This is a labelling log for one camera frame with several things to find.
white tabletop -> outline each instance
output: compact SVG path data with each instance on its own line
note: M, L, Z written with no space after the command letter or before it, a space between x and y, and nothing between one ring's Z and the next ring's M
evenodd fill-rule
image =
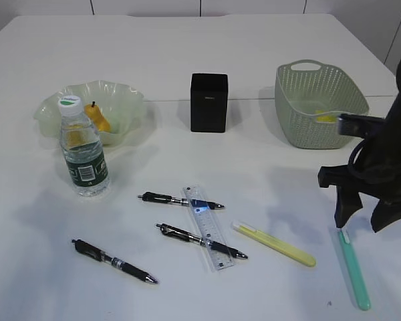
M342 68L366 96L396 93L392 73L322 14L18 17L0 32L0 88L29 82L46 98L101 78L188 100L192 73L212 72L229 75L230 98L272 98L277 67L301 59Z
M106 149L112 190L91 200L72 191L56 141L40 136L29 101L0 96L0 320L401 320L401 221L374 234L375 201L364 197L348 225L372 299L372 310L361 312L333 243L335 191L317 185L319 167L344 163L355 141L341 150L293 148L273 100L230 102L225 134L191 133L188 102L151 102L142 126ZM368 101L377 116L392 103ZM178 197L193 184L227 206L219 223L247 261L212 272L204 249L155 228L195 232L187 209L136 198L145 191ZM234 220L304 249L317 266L238 234ZM160 284L76 253L71 238L126 259Z

basket handle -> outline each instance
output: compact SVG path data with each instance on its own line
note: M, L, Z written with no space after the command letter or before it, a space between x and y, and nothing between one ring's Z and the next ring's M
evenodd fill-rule
M294 70L293 66L296 66L296 65L299 65L299 64L312 64L312 65L319 66L319 69L316 69L314 71L320 70L320 69L325 67L325 64L323 64L321 62L317 62L316 60L312 60L312 59L297 60L296 62L291 62L290 64L287 64L287 66L290 67L291 70Z

black pen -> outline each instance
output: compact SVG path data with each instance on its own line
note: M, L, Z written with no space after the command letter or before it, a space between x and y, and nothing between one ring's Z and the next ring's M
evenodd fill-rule
M160 231L165 236L175 237L176 239L180 239L181 241L193 242L201 246L206 246L205 242L199 236L195 236L192 233L183 231L182 229L177 229L176 227L165 223L156 224L156 226L160 228ZM230 254L232 257L237 257L239 259L248 258L248 255L242 253L241 251L238 251L237 249L234 249L233 247L229 247L219 242L210 240L207 240L207 243L209 247L214 251L218 251L224 254Z
M74 243L76 251L79 252L80 254L84 254L100 262L106 262L111 266L113 266L114 268L123 271L127 274L130 274L131 276L134 276L135 278L138 278L143 282L151 284L159 283L158 280L153 278L147 272L144 272L117 257L111 257L106 252L102 251L101 249L98 249L97 247L94 247L93 245L90 245L89 243L86 243L85 241L82 241L81 239L78 239L77 241L73 239L72 242Z
M145 192L143 195L139 195L138 198L142 199L145 202L188 206L187 199L177 199L176 197L172 197L170 195L162 195L162 194L156 194L156 193L152 193L152 192ZM224 209L225 208L225 206L222 204L218 204L215 202L199 201L197 199L193 199L192 204L194 207L207 206L207 204L208 204L208 207L210 209Z

white table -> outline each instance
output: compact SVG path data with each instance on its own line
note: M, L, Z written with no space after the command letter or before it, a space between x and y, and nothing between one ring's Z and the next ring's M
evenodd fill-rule
M149 100L188 100L192 73L217 72L232 99L272 98L276 68L301 59L339 66L366 96L396 93L392 73L331 15L18 17L0 33L0 88L25 82L46 98L100 77Z

water bottle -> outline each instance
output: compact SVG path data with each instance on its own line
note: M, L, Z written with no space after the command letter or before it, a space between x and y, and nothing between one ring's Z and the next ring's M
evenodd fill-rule
M60 144L74 187L82 196L98 195L110 183L100 133L86 116L80 97L65 96L58 106Z

